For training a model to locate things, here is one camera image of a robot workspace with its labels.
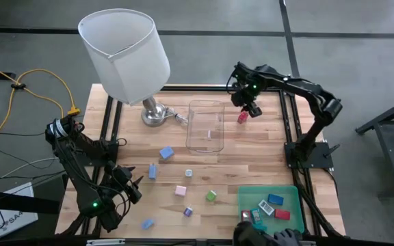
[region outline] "silver lamp base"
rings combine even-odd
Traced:
[[[156,127],[162,125],[167,118],[167,110],[161,103],[156,103],[153,97],[142,101],[144,109],[141,111],[141,118],[145,125]]]

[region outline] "cable clip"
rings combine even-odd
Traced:
[[[11,84],[10,87],[15,90],[23,90],[24,88],[27,87],[27,85],[25,85],[24,83],[19,83],[19,84]]]

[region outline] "black glove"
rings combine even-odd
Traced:
[[[273,237],[267,234],[263,236],[270,241],[271,246],[300,246],[299,240],[291,229],[285,229],[280,233],[276,232]]]

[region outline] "small toy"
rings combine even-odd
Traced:
[[[265,225],[253,224],[253,227],[257,230],[263,230],[263,231],[267,230],[267,226]]]
[[[259,214],[258,208],[250,209],[250,213],[252,214],[253,223],[261,225],[263,220],[261,219],[261,215]]]
[[[192,170],[191,169],[186,169],[185,176],[192,177]]]
[[[249,210],[241,211],[241,221],[249,221],[250,223],[253,223]]]
[[[273,213],[273,211],[274,211],[274,209],[273,209],[265,200],[260,201],[259,204],[258,204],[258,206],[259,206],[262,210],[264,210],[264,212],[265,212],[268,216],[272,215],[272,213]]]
[[[180,185],[176,186],[176,195],[185,196],[186,194],[186,187],[182,187]]]
[[[282,205],[284,203],[284,198],[279,195],[268,194],[268,202],[277,205]]]
[[[246,122],[249,113],[247,111],[242,111],[238,116],[238,123],[243,124]]]
[[[155,223],[152,219],[147,219],[146,221],[142,222],[142,229],[147,230]]]
[[[156,180],[157,177],[157,166],[155,164],[150,164],[148,167],[148,178],[151,180]]]
[[[189,205],[189,206],[185,209],[185,211],[183,211],[183,214],[184,214],[186,217],[191,216],[191,214],[192,214],[191,205]]]
[[[210,190],[208,194],[206,194],[206,200],[213,202],[217,197],[217,193],[215,191]]]
[[[274,217],[277,219],[290,220],[290,212],[287,210],[276,209],[274,211]]]
[[[170,146],[167,146],[167,147],[161,149],[160,153],[161,153],[161,156],[164,160],[166,160],[174,155],[174,151],[172,151],[172,148]]]

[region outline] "red object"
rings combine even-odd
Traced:
[[[241,221],[252,222],[252,217],[250,216],[250,211],[249,210],[241,211]]]
[[[274,217],[277,219],[290,220],[290,212],[282,209],[275,209]]]
[[[243,124],[247,117],[249,117],[249,113],[247,111],[242,111],[238,116],[238,123]]]

